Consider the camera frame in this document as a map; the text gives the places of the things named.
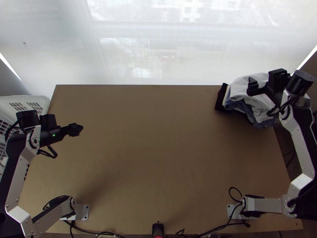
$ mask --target white plastic crate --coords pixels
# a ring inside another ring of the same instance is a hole
[[[0,162],[6,156],[6,130],[16,122],[19,111],[36,110],[39,115],[47,113],[50,100],[45,96],[16,95],[0,97]]]

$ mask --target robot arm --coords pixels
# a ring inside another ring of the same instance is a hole
[[[252,219],[263,213],[317,219],[317,124],[306,94],[314,81],[316,79],[305,72],[296,71],[291,77],[283,69],[269,72],[269,81],[262,88],[258,88],[256,80],[249,78],[249,96],[265,93],[275,103],[270,113],[277,111],[282,126],[290,132],[302,173],[290,183],[287,194],[279,198],[246,195],[232,219]],[[233,207],[235,204],[228,204],[228,216]]]
[[[89,207],[78,205],[70,196],[51,200],[49,206],[33,218],[18,206],[30,163],[39,148],[61,141],[67,134],[78,136],[83,127],[76,123],[57,126],[54,115],[39,118],[35,110],[18,112],[17,118],[24,133],[12,134],[6,146],[8,157],[1,161],[5,169],[0,180],[0,238],[37,238],[59,219],[86,220]]]

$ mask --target wooden table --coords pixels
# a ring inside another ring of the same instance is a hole
[[[288,178],[274,130],[214,111],[219,86],[58,85],[49,112],[84,126],[36,156],[20,205],[32,216],[59,195],[90,205],[79,227],[119,234],[202,233],[228,220],[228,189],[276,198]],[[223,232],[301,229],[299,219],[265,214]],[[48,232],[68,233],[58,221]]]

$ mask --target white wall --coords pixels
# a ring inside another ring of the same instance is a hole
[[[293,72],[310,0],[0,0],[0,52],[34,95],[56,84],[222,84]]]
[[[30,94],[24,83],[0,59],[0,96]]]

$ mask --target crumpled fabric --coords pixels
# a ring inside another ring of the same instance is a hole
[[[269,80],[268,73],[257,73],[237,78],[227,87],[222,105],[226,110],[237,110],[246,113],[249,121],[257,128],[271,127],[275,118],[267,116],[267,112],[275,104],[266,94],[252,97],[246,94],[249,77],[257,80],[259,88],[263,87]]]

